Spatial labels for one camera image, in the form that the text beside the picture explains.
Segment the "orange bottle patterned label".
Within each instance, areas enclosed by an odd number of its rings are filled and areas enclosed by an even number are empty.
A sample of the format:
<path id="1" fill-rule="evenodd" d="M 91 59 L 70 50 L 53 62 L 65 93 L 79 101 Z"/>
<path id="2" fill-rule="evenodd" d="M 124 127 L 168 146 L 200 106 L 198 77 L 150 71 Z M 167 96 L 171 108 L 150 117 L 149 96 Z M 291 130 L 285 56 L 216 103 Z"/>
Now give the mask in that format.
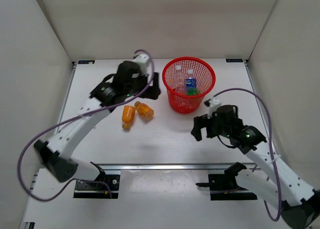
<path id="1" fill-rule="evenodd" d="M 137 101 L 134 103 L 134 106 L 138 112 L 138 114 L 146 121 L 149 121 L 154 116 L 154 110 L 151 109 L 148 105 L 145 103 L 142 103 L 140 101 Z"/>

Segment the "large clear plastic bottle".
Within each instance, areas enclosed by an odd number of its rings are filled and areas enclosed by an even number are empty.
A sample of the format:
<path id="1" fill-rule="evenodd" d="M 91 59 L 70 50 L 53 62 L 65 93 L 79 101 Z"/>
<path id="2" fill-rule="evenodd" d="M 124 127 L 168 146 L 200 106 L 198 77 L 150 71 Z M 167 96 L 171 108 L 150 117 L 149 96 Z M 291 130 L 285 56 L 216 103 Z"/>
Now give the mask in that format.
<path id="1" fill-rule="evenodd" d="M 186 79 L 182 67 L 177 65 L 174 72 L 174 91 L 178 94 L 186 94 Z"/>

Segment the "green plastic bottle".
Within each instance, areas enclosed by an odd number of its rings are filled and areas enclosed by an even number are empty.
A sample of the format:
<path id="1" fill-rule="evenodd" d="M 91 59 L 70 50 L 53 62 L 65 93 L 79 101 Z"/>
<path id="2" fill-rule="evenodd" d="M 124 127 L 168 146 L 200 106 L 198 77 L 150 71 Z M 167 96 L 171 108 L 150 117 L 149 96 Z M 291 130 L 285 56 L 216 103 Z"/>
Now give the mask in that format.
<path id="1" fill-rule="evenodd" d="M 186 89 L 187 96 L 197 96 L 197 95 L 200 95 L 201 93 L 202 92 L 195 87 L 189 87 Z"/>

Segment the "orange juice bottle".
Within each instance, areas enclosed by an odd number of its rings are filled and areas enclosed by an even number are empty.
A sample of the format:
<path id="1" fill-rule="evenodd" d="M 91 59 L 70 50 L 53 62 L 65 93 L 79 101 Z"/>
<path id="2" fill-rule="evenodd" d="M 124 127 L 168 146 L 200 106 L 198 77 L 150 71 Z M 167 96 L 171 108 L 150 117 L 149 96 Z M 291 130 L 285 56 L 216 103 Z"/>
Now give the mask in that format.
<path id="1" fill-rule="evenodd" d="M 131 105 L 125 105 L 123 108 L 123 112 L 122 112 L 122 128 L 124 130 L 130 130 L 131 125 L 134 121 L 135 118 L 135 113 L 136 113 L 136 108 L 134 106 Z"/>

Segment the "clear bottle blue label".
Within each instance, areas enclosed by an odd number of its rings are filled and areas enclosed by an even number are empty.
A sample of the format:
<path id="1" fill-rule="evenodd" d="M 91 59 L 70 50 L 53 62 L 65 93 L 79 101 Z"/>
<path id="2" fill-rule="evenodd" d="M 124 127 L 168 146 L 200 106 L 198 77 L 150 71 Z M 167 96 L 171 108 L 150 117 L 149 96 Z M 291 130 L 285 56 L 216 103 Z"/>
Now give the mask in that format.
<path id="1" fill-rule="evenodd" d="M 197 88 L 197 79 L 194 77 L 194 70 L 193 69 L 187 70 L 187 76 L 185 79 L 185 87 L 187 90 Z"/>

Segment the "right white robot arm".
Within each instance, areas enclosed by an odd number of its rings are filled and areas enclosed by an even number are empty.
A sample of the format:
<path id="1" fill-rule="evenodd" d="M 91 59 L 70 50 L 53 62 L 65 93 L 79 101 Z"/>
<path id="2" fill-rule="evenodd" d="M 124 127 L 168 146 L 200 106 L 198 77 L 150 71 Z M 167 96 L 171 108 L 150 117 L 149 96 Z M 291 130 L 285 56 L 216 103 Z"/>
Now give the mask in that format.
<path id="1" fill-rule="evenodd" d="M 272 149 L 258 148 L 266 137 L 254 126 L 245 125 L 235 105 L 222 105 L 211 115 L 193 119 L 191 134 L 202 140 L 205 128 L 207 138 L 226 138 L 230 148 L 239 149 L 271 180 L 256 176 L 244 164 L 234 163 L 224 173 L 224 182 L 230 189 L 239 186 L 262 198 L 274 208 L 280 207 L 280 216 L 292 229 L 306 229 L 320 215 L 320 192 L 298 176 Z"/>

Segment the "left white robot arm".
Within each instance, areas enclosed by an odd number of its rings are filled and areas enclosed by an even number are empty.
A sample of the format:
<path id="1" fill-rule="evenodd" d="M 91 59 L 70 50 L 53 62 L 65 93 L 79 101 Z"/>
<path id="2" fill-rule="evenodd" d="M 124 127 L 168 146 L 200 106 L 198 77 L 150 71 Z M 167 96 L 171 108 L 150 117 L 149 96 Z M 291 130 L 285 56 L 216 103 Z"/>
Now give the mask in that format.
<path id="1" fill-rule="evenodd" d="M 119 64 L 116 73 L 107 75 L 91 92 L 79 111 L 79 118 L 69 122 L 47 141 L 37 140 L 34 149 L 44 167 L 60 182 L 69 179 L 85 180 L 93 189 L 105 183 L 103 169 L 93 162 L 72 158 L 78 144 L 104 118 L 129 97 L 156 100 L 161 91 L 159 74 L 153 75 L 152 86 L 148 86 L 147 69 L 152 59 L 141 54 L 133 60 Z"/>

